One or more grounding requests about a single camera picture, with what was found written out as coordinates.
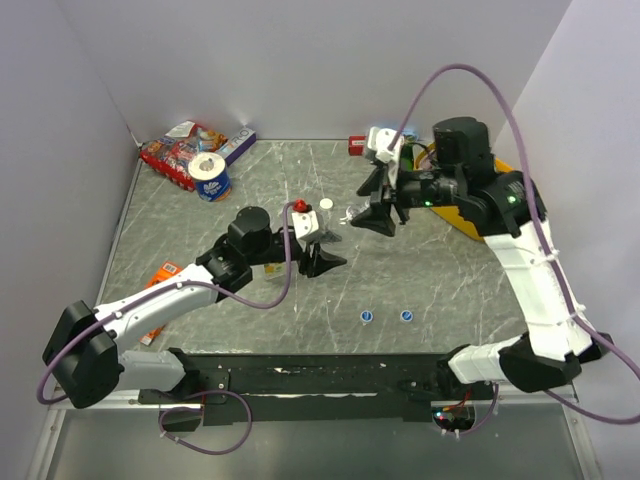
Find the gray wall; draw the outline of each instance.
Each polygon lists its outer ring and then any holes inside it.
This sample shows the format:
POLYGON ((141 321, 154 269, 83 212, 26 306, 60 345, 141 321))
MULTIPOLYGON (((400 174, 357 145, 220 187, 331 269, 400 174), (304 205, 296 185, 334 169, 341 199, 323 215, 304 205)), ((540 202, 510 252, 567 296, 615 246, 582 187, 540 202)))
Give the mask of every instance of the gray wall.
POLYGON ((2 7, 0 465, 14 480, 46 413, 41 352, 67 304, 95 300, 135 146, 60 9, 2 7))
MULTIPOLYGON (((136 138, 185 118, 262 138, 346 138, 395 125, 426 76, 454 61, 515 102, 570 0, 58 0, 136 138)), ((486 88, 449 74, 413 124, 479 115, 486 88)))
MULTIPOLYGON (((578 301, 636 361, 639 21, 633 0, 574 0, 515 109, 578 301)), ((496 151, 515 159, 510 132, 500 134, 496 151)), ((638 382, 613 356, 587 366, 577 386, 583 404, 600 413, 640 408, 638 382)), ((640 427, 589 428, 606 478, 638 478, 640 427)))

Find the yellow object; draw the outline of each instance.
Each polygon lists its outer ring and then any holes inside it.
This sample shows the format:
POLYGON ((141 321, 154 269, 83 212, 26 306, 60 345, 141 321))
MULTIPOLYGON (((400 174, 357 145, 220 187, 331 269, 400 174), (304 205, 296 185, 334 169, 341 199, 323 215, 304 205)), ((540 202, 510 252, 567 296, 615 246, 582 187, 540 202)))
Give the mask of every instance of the yellow object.
MULTIPOLYGON (((435 148, 435 145, 432 143, 429 145, 429 151, 432 151, 435 148)), ((420 161, 424 158, 426 152, 422 151, 419 155, 415 157, 414 160, 414 168, 417 165, 420 165, 420 161)), ((513 170, 509 165, 504 163, 502 160, 496 158, 496 170, 499 172, 510 172, 513 170)), ((478 240, 482 242, 482 237, 478 235, 478 231, 476 227, 471 222, 467 222, 464 218, 460 216, 460 212, 458 211, 458 207, 434 207, 431 209, 436 215, 444 218, 451 225, 456 227, 462 233, 468 235, 474 240, 478 240)))

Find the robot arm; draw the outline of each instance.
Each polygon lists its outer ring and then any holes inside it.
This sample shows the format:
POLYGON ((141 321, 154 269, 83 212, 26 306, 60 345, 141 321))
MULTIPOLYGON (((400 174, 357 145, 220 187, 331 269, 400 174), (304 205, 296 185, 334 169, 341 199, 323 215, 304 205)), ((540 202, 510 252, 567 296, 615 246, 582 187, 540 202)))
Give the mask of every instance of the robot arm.
MULTIPOLYGON (((84 302, 67 307, 43 360, 73 405, 91 406, 116 390, 154 389, 179 396, 181 390, 192 389, 189 362, 181 351, 129 349, 154 328, 227 296, 235 297, 252 280, 251 266, 288 259, 298 262, 299 273, 313 278, 346 263, 320 248, 317 238, 322 218, 308 205, 295 203, 291 228, 286 211, 284 215, 284 227, 272 232, 265 210, 244 208, 227 234, 178 275, 93 310, 84 302), (306 242, 304 250, 299 240, 306 242)), ((256 308, 271 308, 285 294, 270 304, 243 301, 256 308)))
MULTIPOLYGON (((527 208, 522 173, 499 173, 485 124, 471 117, 445 120, 433 128, 436 158, 428 171, 402 171, 392 178, 381 130, 370 132, 367 154, 376 169, 358 190, 370 207, 351 224, 387 236, 395 235, 394 207, 400 222, 408 210, 457 206, 476 227, 504 268, 524 313, 528 332, 503 342, 463 346, 449 353, 439 372, 443 390, 477 381, 509 381, 525 392, 566 385, 581 372, 581 363, 606 352, 568 317, 550 258, 541 253, 527 208)), ((394 131, 388 130, 391 138, 394 131)), ((401 146, 396 145, 395 153, 401 146)), ((550 239, 546 210, 537 189, 537 211, 550 239)))

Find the gray marble surface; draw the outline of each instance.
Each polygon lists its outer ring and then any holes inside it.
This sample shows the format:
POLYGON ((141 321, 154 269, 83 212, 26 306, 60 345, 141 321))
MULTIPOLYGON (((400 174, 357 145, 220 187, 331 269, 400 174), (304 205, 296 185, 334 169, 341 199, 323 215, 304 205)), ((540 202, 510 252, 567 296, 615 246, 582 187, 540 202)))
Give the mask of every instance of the gray marble surface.
MULTIPOLYGON (((213 245, 237 211, 259 205, 272 226, 287 200, 317 205, 331 198, 333 229, 343 237, 325 249, 348 265, 318 278, 295 275, 278 307, 254 310, 225 300, 169 324, 151 347, 189 352, 373 353, 446 352, 464 343, 504 340, 525 330, 509 282, 491 251, 426 209, 411 212, 395 238, 341 225, 371 166, 349 157, 346 142, 258 142, 230 167, 233 191, 207 203, 143 165, 126 213, 103 302, 144 287, 166 260, 182 266, 213 245), (370 324, 362 310, 374 312, 370 324), (414 320, 400 319, 411 310, 414 320)), ((259 268, 240 294, 269 301, 283 277, 259 268)))

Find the blue round object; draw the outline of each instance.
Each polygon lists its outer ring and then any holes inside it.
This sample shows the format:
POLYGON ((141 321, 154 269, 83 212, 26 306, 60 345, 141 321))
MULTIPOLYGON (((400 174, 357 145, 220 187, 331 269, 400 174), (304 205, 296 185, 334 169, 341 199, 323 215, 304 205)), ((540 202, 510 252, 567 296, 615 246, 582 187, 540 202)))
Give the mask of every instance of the blue round object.
POLYGON ((370 310, 365 310, 360 314, 360 320, 364 323, 371 323, 373 321, 373 312, 370 310))

